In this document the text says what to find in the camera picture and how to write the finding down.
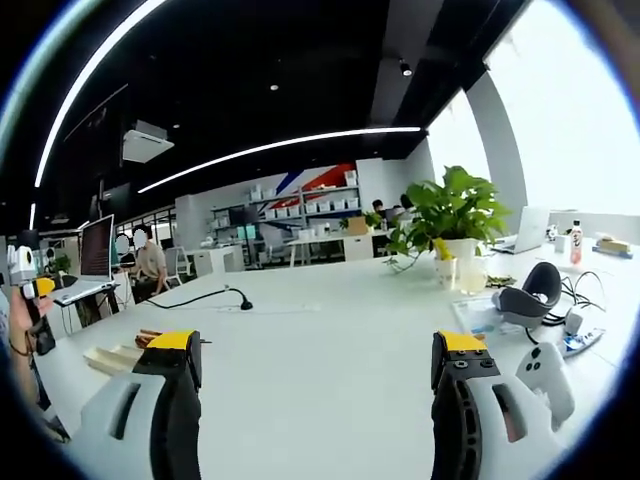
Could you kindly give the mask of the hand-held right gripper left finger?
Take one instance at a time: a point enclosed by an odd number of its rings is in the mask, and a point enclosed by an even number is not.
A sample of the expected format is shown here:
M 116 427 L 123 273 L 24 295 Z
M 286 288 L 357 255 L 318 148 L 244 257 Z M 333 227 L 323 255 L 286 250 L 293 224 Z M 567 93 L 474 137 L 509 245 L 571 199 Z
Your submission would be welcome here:
M 200 332 L 156 336 L 82 408 L 78 464 L 91 479 L 199 479 L 201 387 Z

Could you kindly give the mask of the person's left hand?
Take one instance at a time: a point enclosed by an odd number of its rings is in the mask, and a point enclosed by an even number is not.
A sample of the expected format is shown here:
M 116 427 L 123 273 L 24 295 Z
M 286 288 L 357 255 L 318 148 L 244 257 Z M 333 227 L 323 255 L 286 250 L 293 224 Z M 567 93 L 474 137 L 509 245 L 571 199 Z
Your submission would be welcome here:
M 27 355 L 31 352 L 28 345 L 28 330 L 33 326 L 28 305 L 18 287 L 12 288 L 9 311 L 9 342 L 14 352 Z

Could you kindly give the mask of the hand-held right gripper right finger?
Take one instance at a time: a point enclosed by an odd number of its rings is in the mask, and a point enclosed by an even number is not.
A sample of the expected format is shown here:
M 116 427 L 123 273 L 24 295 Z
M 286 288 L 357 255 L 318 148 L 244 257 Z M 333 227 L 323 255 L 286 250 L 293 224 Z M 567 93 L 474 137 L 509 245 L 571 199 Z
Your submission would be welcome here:
M 566 365 L 550 343 L 514 374 L 469 334 L 438 331 L 431 356 L 434 479 L 540 479 L 562 453 Z

